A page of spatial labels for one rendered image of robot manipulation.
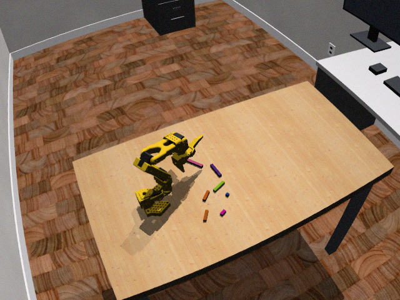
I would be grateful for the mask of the lime green rod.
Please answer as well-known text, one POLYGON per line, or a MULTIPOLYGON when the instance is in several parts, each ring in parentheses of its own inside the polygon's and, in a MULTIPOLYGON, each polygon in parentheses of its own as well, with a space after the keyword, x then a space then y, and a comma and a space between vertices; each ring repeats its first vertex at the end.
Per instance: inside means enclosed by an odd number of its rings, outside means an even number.
POLYGON ((216 192, 218 189, 220 189, 223 185, 225 184, 224 181, 221 181, 214 189, 213 191, 216 192))

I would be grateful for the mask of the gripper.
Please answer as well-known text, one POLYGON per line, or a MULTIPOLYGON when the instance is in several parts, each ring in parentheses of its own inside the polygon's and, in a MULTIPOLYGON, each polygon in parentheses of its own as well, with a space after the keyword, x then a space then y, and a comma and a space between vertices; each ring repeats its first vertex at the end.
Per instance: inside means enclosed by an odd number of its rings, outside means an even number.
MULTIPOLYGON (((196 150, 195 147, 197 146, 197 144, 199 143, 199 141, 203 138, 203 135, 200 135, 198 137, 196 137, 193 141, 191 141, 188 146, 189 148, 183 153, 183 154, 178 154, 176 152, 170 154, 171 159, 172 159, 172 163, 178 168, 180 169, 183 173, 185 172, 184 170, 184 166, 183 164, 186 164, 187 160, 190 157, 193 157, 196 150)), ((170 156, 169 155, 169 156, 170 156)))

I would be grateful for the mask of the pink rod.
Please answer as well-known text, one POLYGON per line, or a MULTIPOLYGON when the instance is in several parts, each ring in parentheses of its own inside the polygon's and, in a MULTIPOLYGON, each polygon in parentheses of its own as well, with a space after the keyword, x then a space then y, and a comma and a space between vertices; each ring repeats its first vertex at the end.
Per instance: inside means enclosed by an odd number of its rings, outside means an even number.
POLYGON ((198 162, 196 162, 196 161, 193 161, 193 160, 191 160, 191 159, 187 159, 187 163, 193 164, 193 165, 195 165, 195 166, 197 166, 197 167, 199 167, 199 168, 202 168, 202 167, 203 167, 203 164, 200 164, 200 163, 198 163, 198 162))

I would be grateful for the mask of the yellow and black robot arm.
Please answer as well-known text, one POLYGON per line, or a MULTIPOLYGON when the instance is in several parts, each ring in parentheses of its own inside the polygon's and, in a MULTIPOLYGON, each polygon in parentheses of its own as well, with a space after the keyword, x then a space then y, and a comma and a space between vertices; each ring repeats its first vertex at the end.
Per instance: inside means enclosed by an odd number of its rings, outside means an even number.
POLYGON ((152 189, 147 188, 136 191, 147 217, 162 216, 171 206, 169 201, 161 200, 172 192, 172 177, 167 171, 155 165, 172 153, 183 154, 188 148, 188 140, 183 135, 172 132, 164 136, 163 140, 156 144, 142 149, 141 157, 136 157, 134 160, 134 166, 145 173, 153 175, 154 180, 158 183, 152 189), (154 153, 159 154, 152 156, 151 154, 154 153), (155 203, 155 201, 159 202, 155 203))

